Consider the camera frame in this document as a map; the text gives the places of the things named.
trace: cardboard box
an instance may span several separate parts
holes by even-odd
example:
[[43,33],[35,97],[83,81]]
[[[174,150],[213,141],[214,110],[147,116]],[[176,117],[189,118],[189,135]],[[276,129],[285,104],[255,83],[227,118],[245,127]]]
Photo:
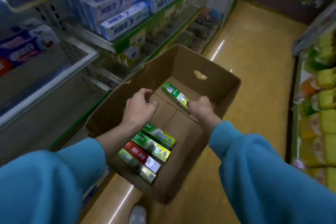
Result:
[[[196,76],[196,71],[204,76]],[[174,45],[145,63],[116,88],[91,114],[85,126],[92,137],[111,130],[120,124],[127,99],[141,88],[153,90],[152,98],[158,101],[159,107],[151,123],[177,140],[167,163],[162,165],[152,185],[132,171],[119,156],[112,159],[111,168],[139,190],[149,193],[154,200],[169,204],[208,144],[209,137],[202,133],[195,117],[164,94],[161,89],[164,82],[172,83],[191,100],[208,96],[221,118],[241,84],[238,77],[219,65],[182,45]]]

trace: store aisle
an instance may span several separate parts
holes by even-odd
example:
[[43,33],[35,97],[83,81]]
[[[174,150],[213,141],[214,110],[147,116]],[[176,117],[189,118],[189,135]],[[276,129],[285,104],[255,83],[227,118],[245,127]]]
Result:
[[[243,133],[263,135],[283,157],[294,64],[290,52],[293,40],[304,28],[298,22],[239,1],[204,52],[204,56],[242,80],[224,120]],[[219,159],[207,147],[169,206],[144,198],[149,223],[239,223],[221,186],[219,165]],[[115,175],[82,224],[127,223],[130,208],[141,195]]]

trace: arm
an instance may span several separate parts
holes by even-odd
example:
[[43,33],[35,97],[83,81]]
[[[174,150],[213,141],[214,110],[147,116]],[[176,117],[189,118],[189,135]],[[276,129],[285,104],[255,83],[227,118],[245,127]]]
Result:
[[262,136],[245,136],[215,117],[207,101],[189,108],[211,134],[209,147],[222,161],[221,183],[242,224],[336,222],[335,194],[286,164]]
[[82,196],[109,161],[153,117],[157,102],[141,89],[126,103],[122,123],[95,139],[56,153],[36,151],[0,168],[3,223],[77,223]]

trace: blue sleeve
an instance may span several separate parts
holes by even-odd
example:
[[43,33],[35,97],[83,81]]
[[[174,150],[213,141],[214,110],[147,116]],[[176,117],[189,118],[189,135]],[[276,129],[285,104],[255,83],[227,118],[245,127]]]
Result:
[[218,125],[209,147],[221,160],[219,176],[242,224],[336,223],[336,195],[285,163],[260,135]]
[[1,223],[77,223],[83,193],[105,167],[103,148],[92,138],[13,160],[0,168]]

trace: yellow floor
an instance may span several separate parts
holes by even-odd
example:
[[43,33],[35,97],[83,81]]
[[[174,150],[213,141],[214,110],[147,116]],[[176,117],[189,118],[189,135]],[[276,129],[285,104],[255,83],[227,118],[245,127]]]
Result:
[[[239,1],[204,52],[242,80],[224,120],[242,133],[264,136],[283,157],[294,64],[291,46],[304,29],[301,23]],[[127,223],[139,200],[149,208],[151,224],[239,223],[221,186],[219,165],[207,147],[169,206],[152,202],[115,175],[82,224]]]

